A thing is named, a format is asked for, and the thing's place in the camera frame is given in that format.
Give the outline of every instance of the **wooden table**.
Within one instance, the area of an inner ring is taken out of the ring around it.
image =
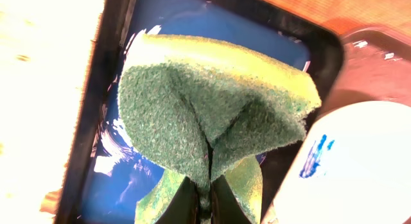
[[[367,24],[382,24],[411,37],[411,0],[265,1],[338,34]]]
[[[0,223],[53,222],[97,41],[116,52],[132,2],[0,0]]]

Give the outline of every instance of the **folded sponge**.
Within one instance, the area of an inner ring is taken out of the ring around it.
[[[119,83],[133,145],[196,182],[203,210],[210,180],[244,157],[303,139],[302,119],[320,104],[308,74],[202,37],[138,34]]]

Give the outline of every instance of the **white surface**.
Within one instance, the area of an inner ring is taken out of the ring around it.
[[[324,134],[320,166],[300,177]],[[411,108],[397,103],[357,103],[319,119],[274,198],[279,223],[403,223],[411,216],[410,138]]]

